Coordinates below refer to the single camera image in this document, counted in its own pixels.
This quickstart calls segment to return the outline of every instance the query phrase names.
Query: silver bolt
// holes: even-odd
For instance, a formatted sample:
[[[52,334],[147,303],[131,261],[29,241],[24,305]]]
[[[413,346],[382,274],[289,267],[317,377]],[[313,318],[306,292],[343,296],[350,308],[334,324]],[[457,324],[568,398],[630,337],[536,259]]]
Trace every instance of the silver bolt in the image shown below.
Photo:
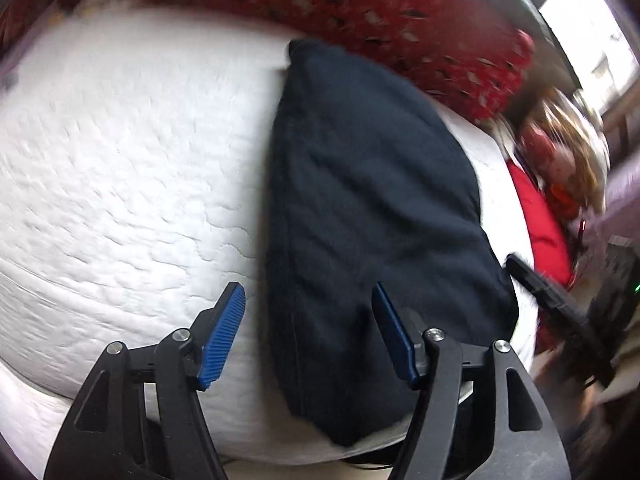
[[[430,328],[427,330],[427,337],[437,343],[444,339],[444,332],[439,328]]]
[[[107,354],[116,355],[122,352],[122,343],[120,341],[114,341],[107,345]]]
[[[502,352],[503,354],[511,351],[511,345],[504,339],[498,339],[498,341],[494,343],[494,346],[498,352]]]
[[[173,333],[172,337],[174,341],[187,341],[191,337],[191,333],[186,328],[179,328]]]

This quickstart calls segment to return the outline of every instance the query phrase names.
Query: white fabric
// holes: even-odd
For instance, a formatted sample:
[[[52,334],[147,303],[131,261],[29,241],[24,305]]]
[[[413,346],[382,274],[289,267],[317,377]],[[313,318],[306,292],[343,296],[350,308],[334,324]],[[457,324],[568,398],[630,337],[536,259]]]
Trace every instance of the white fabric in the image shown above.
[[[353,449],[293,419],[269,363],[261,301],[265,165],[294,33],[177,10],[105,11],[46,32],[0,102],[0,431],[41,476],[63,414],[104,346],[158,342],[241,282],[246,314],[202,407],[222,454],[335,460]],[[532,263],[495,143],[438,106],[478,174],[498,259]],[[512,343],[532,361],[536,307],[518,290]],[[153,395],[148,398],[154,413]]]

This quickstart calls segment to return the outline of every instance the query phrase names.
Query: window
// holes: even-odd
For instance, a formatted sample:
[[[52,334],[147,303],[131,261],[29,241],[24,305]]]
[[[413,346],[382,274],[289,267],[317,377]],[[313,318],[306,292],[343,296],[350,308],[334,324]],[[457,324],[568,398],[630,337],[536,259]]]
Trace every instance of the window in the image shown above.
[[[533,0],[600,111],[638,76],[638,61],[604,0]]]

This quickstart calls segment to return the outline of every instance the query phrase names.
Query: blue gripper pad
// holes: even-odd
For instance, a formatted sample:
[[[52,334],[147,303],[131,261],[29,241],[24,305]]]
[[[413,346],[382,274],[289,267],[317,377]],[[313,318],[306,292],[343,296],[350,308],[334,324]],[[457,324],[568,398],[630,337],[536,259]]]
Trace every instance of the blue gripper pad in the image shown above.
[[[239,283],[230,283],[227,288],[230,286],[234,286],[231,293],[228,294],[225,289],[220,297],[221,301],[218,301],[215,306],[217,322],[202,348],[202,366],[197,378],[203,390],[209,388],[213,381],[220,378],[244,315],[244,288]]]
[[[373,287],[371,307],[396,375],[413,387],[420,377],[415,365],[414,344],[381,283]]]

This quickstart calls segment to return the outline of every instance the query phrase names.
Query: dark navy fabric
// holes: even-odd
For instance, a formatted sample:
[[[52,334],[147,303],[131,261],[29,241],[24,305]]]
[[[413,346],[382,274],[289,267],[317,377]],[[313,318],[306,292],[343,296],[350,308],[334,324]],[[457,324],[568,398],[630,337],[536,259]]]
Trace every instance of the dark navy fabric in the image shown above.
[[[291,412],[350,446],[417,398],[373,319],[377,281],[471,344],[508,340],[518,305],[473,167],[424,95],[317,41],[293,41],[289,57],[271,155],[271,352]]]

